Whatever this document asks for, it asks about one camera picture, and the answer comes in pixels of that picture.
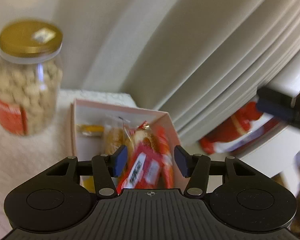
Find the round rice cracker packet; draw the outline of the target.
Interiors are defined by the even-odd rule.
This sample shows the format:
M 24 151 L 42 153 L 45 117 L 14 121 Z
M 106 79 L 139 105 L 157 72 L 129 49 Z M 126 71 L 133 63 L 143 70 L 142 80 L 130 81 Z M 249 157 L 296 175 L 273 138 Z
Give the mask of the round rice cracker packet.
M 165 129 L 159 126 L 154 132 L 147 121 L 144 121 L 137 128 L 127 130 L 127 139 L 125 142 L 128 148 L 128 162 L 132 161 L 136 148 L 140 145 L 146 145 L 162 157 L 163 179 L 167 188 L 174 185 L 174 172 L 172 163 L 172 154 Z

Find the pink gift box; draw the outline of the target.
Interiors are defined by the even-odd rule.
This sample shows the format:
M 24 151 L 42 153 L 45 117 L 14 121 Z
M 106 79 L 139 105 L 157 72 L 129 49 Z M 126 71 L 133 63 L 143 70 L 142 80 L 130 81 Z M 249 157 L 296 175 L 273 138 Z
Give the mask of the pink gift box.
M 103 153 L 103 137 L 82 135 L 78 131 L 78 126 L 103 126 L 111 116 L 127 120 L 131 127 L 138 127 L 144 121 L 150 124 L 153 131 L 156 131 L 161 126 L 166 131 L 171 150 L 174 150 L 175 146 L 181 144 L 170 115 L 167 112 L 75 99 L 70 105 L 67 120 L 67 155 L 74 155 L 79 161 L 85 161 L 91 160 L 93 156 Z

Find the small red wafer packet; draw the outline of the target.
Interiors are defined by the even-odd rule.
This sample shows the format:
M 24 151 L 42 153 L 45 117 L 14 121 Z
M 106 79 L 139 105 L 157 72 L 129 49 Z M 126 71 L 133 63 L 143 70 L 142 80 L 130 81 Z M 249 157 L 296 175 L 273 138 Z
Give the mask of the small red wafer packet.
M 128 170 L 117 186 L 117 192 L 123 189 L 156 189 L 159 180 L 163 180 L 164 189 L 174 187 L 174 171 L 170 147 L 159 144 L 156 152 L 145 144 L 140 144 L 128 163 Z

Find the beige curtain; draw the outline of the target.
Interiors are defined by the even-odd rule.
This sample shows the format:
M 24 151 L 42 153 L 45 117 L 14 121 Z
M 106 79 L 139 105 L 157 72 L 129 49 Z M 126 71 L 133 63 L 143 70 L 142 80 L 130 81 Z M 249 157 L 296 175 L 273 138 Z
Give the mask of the beige curtain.
M 61 28 L 64 89 L 128 93 L 185 144 L 300 49 L 300 0 L 0 0 L 0 31 L 20 18 Z

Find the red snack stick packet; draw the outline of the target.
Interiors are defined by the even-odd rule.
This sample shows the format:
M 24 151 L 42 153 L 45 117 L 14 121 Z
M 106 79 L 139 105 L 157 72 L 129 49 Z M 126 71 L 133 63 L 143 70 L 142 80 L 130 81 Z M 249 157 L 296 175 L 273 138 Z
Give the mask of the red snack stick packet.
M 279 119 L 257 110 L 256 102 L 250 101 L 202 137 L 199 144 L 208 155 L 235 153 L 266 135 L 279 124 Z

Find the small yellow nut packet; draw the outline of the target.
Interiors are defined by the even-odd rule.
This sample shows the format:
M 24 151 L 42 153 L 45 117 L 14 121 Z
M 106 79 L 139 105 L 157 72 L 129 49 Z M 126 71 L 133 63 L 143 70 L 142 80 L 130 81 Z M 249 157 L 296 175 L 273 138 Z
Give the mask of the small yellow nut packet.
M 77 125 L 77 132 L 87 137 L 101 137 L 104 127 L 100 125 Z

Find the glass peanut jar gold lid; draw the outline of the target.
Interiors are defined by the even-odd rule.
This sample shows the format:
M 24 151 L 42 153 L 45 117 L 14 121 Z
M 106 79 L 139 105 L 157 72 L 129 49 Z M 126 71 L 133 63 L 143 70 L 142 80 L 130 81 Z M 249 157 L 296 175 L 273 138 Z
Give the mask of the glass peanut jar gold lid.
M 0 33 L 0 124 L 12 134 L 41 132 L 52 121 L 63 76 L 63 34 L 49 23 L 22 19 Z

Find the cartoon bread packet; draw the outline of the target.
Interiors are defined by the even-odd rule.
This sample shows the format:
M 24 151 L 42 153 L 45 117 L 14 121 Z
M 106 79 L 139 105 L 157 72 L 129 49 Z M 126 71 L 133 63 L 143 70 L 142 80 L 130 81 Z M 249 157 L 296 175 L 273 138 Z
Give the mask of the cartoon bread packet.
M 121 145 L 131 141 L 130 121 L 120 116 L 106 116 L 103 139 L 104 153 L 113 155 Z

